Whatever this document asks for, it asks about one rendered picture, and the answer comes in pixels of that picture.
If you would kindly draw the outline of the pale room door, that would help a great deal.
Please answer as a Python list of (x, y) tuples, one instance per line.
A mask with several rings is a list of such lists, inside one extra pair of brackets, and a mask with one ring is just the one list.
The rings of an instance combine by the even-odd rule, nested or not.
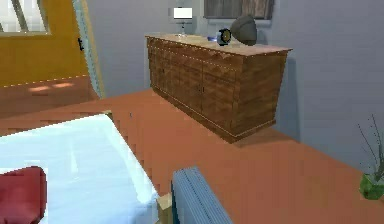
[(72, 0), (81, 40), (83, 41), (85, 61), (93, 90), (99, 98), (105, 97), (102, 73), (98, 62), (89, 11), (86, 0)]

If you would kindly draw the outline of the brown wooden chest of drawers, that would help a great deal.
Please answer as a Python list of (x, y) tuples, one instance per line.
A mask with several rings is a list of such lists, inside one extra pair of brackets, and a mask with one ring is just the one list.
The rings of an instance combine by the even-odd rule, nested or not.
[(146, 45), (153, 91), (225, 141), (276, 123), (287, 48), (177, 34), (148, 35)]

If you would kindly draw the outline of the red pillow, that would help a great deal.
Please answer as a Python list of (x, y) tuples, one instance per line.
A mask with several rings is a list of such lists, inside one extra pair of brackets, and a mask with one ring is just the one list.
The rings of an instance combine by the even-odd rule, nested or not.
[(41, 167), (0, 174), (0, 224), (39, 224), (46, 203), (47, 180)]

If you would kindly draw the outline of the window with dark blinds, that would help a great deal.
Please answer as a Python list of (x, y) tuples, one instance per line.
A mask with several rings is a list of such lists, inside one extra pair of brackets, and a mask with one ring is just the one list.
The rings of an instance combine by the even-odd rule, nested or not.
[(256, 20), (270, 20), (275, 0), (204, 0), (207, 19), (236, 19), (251, 15)]

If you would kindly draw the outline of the blue-grey ribbed panel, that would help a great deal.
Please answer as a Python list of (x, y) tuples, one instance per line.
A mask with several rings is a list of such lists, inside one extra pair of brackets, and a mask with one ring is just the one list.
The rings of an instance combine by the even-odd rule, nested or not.
[(175, 171), (171, 193), (175, 224), (234, 224), (197, 167)]

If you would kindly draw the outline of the white table lamp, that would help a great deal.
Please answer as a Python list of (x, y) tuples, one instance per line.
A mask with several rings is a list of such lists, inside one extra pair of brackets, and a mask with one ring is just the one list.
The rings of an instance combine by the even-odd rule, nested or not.
[(192, 7), (173, 7), (168, 9), (170, 23), (178, 27), (178, 37), (186, 37), (192, 32), (196, 17)]

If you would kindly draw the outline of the grey dome-shaped object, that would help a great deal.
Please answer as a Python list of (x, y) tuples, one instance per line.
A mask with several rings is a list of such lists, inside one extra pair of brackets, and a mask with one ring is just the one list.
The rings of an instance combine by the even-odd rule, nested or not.
[(235, 39), (245, 45), (253, 46), (257, 42), (257, 28), (251, 15), (238, 17), (232, 23), (230, 31)]

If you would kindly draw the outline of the black round alarm clock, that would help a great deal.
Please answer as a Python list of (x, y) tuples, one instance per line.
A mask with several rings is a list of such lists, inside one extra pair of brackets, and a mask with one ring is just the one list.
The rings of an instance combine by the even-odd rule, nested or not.
[(231, 41), (231, 31), (227, 28), (220, 29), (216, 34), (217, 43), (220, 46), (228, 45)]

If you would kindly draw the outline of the bed with white sheet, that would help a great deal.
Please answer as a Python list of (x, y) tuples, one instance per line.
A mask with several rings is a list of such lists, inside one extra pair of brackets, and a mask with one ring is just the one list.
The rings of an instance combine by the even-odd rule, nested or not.
[(0, 137), (0, 174), (41, 167), (39, 224), (155, 224), (158, 193), (112, 120), (93, 115)]

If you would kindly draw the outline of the house plant in green pot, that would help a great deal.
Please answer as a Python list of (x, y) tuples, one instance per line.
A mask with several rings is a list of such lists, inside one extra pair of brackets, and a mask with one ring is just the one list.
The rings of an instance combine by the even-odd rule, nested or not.
[(372, 145), (364, 134), (361, 126), (358, 126), (360, 134), (369, 148), (369, 153), (374, 159), (374, 171), (372, 173), (364, 173), (362, 175), (359, 192), (367, 200), (379, 200), (384, 196), (384, 132), (380, 133), (374, 115), (371, 115), (372, 128), (378, 151), (374, 152)]

